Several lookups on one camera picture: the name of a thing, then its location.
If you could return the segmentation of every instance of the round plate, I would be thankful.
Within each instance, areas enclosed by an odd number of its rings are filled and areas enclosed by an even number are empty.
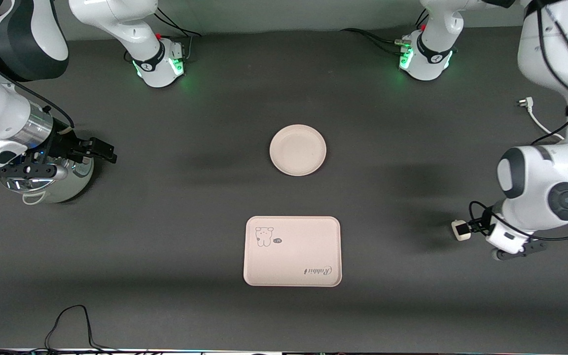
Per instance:
[[[291,176],[313,173],[325,159],[325,140],[317,130],[304,124],[282,128],[273,140],[269,153],[275,168]]]

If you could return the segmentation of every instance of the bear drawing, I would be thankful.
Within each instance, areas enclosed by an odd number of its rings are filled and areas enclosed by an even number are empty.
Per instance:
[[[257,245],[259,247],[268,247],[271,245],[271,238],[273,237],[272,227],[256,227],[255,237],[257,238]]]

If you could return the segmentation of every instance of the gray tabletop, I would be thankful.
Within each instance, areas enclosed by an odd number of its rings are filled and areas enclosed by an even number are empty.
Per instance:
[[[500,156],[540,135],[515,100],[563,121],[564,101],[518,71],[519,34],[466,30],[433,82],[357,34],[209,35],[160,90],[117,41],[70,43],[65,75],[30,86],[119,159],[63,204],[27,207],[0,185],[0,347],[40,346],[83,303],[118,348],[568,353],[568,242],[496,262],[444,230],[470,200],[502,198]],[[327,141],[311,176],[268,157],[295,123]],[[246,285],[254,215],[338,218],[341,284]],[[66,315],[54,346],[84,347],[83,324]]]

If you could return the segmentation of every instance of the dark gray table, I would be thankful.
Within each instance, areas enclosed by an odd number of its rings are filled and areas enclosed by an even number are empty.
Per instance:
[[[40,346],[84,303],[96,340],[119,348],[568,353],[568,242],[496,262],[441,227],[502,198],[499,157],[540,135],[516,99],[563,121],[564,101],[518,71],[519,33],[466,30],[428,83],[357,34],[211,35],[161,90],[117,41],[70,43],[67,73],[32,87],[119,160],[65,204],[27,207],[0,185],[0,347]],[[268,157],[294,123],[329,146],[308,177]],[[342,283],[246,285],[253,215],[338,218]],[[54,346],[85,346],[81,313],[61,327]]]

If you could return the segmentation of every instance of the brand logo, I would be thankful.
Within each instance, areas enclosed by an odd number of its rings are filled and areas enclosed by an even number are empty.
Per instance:
[[[307,268],[304,269],[304,275],[330,275],[332,274],[332,267],[325,266],[322,268]]]

